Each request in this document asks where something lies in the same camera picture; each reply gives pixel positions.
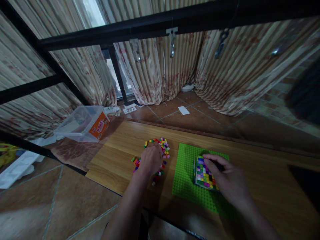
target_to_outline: curtain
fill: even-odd
[[[0,11],[0,91],[54,73]],[[0,129],[20,137],[46,136],[80,105],[58,84],[0,106]]]
[[[207,1],[97,0],[104,22],[111,24]],[[121,68],[141,104],[160,104],[177,96],[194,72],[203,33],[177,35],[175,56],[167,37],[139,40],[141,61],[135,62],[129,42],[114,43]]]
[[[146,1],[119,4],[100,0],[104,21],[114,23],[172,10],[202,1]],[[270,53],[296,24],[298,37],[278,57]],[[214,59],[220,31],[177,35],[175,56],[169,57],[168,37],[139,40],[136,63],[129,42],[115,43],[127,81],[140,104],[159,104],[176,97],[185,83],[214,110],[236,116],[319,50],[317,17],[237,27],[230,30],[220,59]]]
[[[295,25],[297,37],[280,56],[270,53]],[[214,110],[239,115],[320,50],[318,17],[237,27],[230,30],[220,59],[214,59],[220,31],[208,31],[192,83]]]
[[[9,0],[37,38],[48,38],[104,23],[95,1]],[[50,52],[92,105],[115,105],[112,75],[100,46]]]

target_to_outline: hand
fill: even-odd
[[[203,158],[222,195],[238,211],[248,211],[254,204],[242,170],[218,155],[204,154]],[[225,170],[220,172],[213,162],[218,162]]]
[[[141,173],[146,173],[151,178],[159,170],[163,162],[161,146],[158,143],[148,145],[141,154],[140,162],[138,171],[140,172],[141,170]]]

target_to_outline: tiled floor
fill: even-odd
[[[180,106],[190,114],[182,115]],[[237,117],[217,113],[193,92],[158,106],[137,107],[125,117],[312,153],[320,150],[314,136],[252,112]],[[1,239],[100,239],[120,197],[55,160],[45,158],[34,165],[32,174],[0,190]],[[157,217],[149,235],[193,239]]]
[[[185,106],[190,114],[182,115],[178,107]],[[165,124],[174,127],[239,138],[276,147],[320,153],[320,139],[257,113],[245,111],[237,117],[226,116],[212,109],[193,91],[179,93],[160,105],[137,107],[127,118]]]

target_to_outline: orange label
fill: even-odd
[[[104,113],[102,112],[96,120],[96,122],[93,124],[89,133],[100,140],[104,131],[107,129],[108,124],[109,120],[107,119],[106,115],[104,115]]]

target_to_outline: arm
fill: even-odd
[[[204,154],[203,157],[222,195],[239,211],[247,238],[281,239],[280,235],[254,204],[242,171],[221,156]],[[222,165],[224,171],[220,172],[213,162]]]
[[[123,194],[101,240],[138,239],[142,198],[152,175],[162,164],[159,144],[148,146],[141,154],[141,164]]]

